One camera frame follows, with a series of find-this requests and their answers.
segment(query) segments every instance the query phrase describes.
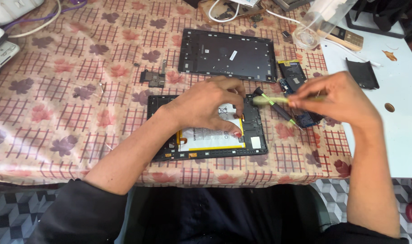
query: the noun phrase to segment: white table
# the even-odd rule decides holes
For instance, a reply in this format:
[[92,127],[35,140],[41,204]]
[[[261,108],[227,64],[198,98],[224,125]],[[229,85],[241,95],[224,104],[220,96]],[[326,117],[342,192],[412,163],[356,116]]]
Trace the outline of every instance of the white table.
[[[404,39],[352,30],[347,27],[345,19],[338,26],[363,36],[363,49],[358,54],[383,65],[372,66],[380,88],[364,90],[364,93],[384,122],[391,177],[412,178],[412,53]],[[329,74],[347,70],[346,57],[350,61],[363,62],[336,45],[321,43]],[[397,61],[388,59],[383,50],[393,52]],[[388,112],[385,103],[392,104],[395,111]],[[343,126],[353,155],[355,139],[352,129],[349,124],[344,123]]]

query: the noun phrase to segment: green screwdriver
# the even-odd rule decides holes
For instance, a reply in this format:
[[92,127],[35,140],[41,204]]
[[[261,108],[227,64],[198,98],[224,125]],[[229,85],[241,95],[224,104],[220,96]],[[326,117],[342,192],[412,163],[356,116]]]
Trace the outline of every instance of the green screwdriver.
[[274,103],[273,101],[271,101],[269,99],[269,97],[267,97],[262,89],[260,89],[260,87],[256,88],[256,90],[254,91],[254,94],[258,95],[258,96],[263,96],[264,98],[268,99],[269,104],[275,109],[275,111],[277,111],[279,113],[279,115],[281,115],[285,120],[289,121],[290,123],[294,124],[296,127],[298,127],[302,132],[304,132],[304,130],[302,130],[301,127],[299,127],[299,125],[296,124],[295,120],[292,119],[292,116],[290,116],[290,114],[284,109],[281,108],[280,105],[278,105],[277,103]]

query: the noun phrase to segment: person's left hand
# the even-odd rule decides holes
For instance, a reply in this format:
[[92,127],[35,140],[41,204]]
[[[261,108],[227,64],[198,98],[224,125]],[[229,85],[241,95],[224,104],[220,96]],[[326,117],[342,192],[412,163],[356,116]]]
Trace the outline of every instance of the person's left hand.
[[221,119],[218,107],[231,103],[236,107],[236,115],[241,117],[245,96],[241,80],[217,76],[198,82],[175,100],[161,106],[158,111],[167,113],[169,119],[176,121],[178,129],[196,127],[222,130],[240,138],[241,129],[232,122]]

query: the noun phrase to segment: floral tablecloth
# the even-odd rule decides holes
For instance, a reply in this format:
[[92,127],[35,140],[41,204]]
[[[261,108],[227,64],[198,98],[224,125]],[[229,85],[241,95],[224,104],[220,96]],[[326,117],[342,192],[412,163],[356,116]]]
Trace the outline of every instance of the floral tablecloth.
[[[263,1],[296,19],[309,8],[285,13]],[[46,16],[55,4],[47,0],[24,18]],[[62,5],[72,7],[66,0]],[[25,22],[9,32],[41,24]],[[198,9],[181,0],[89,0],[42,31],[12,40],[21,51],[0,75],[0,180],[35,185],[83,178],[146,121],[149,95],[181,94],[208,78],[177,72],[184,28],[270,38],[277,60],[298,59],[309,78],[328,73],[320,46],[297,48],[281,34],[296,26],[267,13],[256,25],[249,18],[208,25]],[[165,88],[139,83],[140,72],[160,71],[163,59]],[[244,81],[244,86],[247,92],[260,86],[269,96],[281,92],[278,84]],[[349,175],[352,159],[338,121],[326,118],[304,134],[269,106],[261,108],[261,116],[269,154],[150,163],[137,184],[266,187]]]

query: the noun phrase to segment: screw hole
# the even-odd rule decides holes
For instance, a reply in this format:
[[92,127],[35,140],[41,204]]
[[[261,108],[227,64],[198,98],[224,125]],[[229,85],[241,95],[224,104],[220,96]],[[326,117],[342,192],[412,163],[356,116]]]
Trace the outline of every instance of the screw hole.
[[393,105],[391,105],[391,104],[389,104],[389,103],[386,103],[385,105],[385,109],[388,111],[388,112],[391,112],[391,113],[393,113],[394,112],[394,106]]

